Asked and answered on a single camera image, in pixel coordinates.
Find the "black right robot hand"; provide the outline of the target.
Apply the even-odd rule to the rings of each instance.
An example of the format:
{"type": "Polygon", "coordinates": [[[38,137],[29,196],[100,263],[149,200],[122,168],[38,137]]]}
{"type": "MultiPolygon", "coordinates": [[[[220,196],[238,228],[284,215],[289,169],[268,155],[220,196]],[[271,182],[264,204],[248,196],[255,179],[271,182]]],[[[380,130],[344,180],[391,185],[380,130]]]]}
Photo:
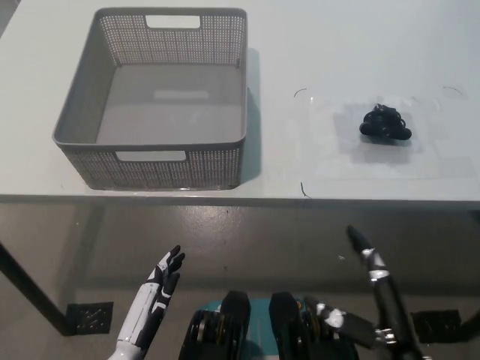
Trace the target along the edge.
{"type": "Polygon", "coordinates": [[[361,347],[376,350],[381,359],[423,359],[397,284],[380,252],[354,226],[346,227],[346,235],[367,271],[379,322],[375,325],[312,297],[305,298],[305,302],[328,330],[361,347]]]}

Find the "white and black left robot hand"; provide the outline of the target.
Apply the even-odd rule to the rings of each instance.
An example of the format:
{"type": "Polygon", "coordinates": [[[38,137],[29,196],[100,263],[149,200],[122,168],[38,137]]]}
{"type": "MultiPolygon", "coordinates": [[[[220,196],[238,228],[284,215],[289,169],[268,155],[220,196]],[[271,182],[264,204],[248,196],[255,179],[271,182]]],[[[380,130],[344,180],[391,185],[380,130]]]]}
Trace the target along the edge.
{"type": "Polygon", "coordinates": [[[185,259],[181,246],[166,253],[140,286],[119,332],[117,341],[146,352],[162,323],[180,278],[185,259]]]}

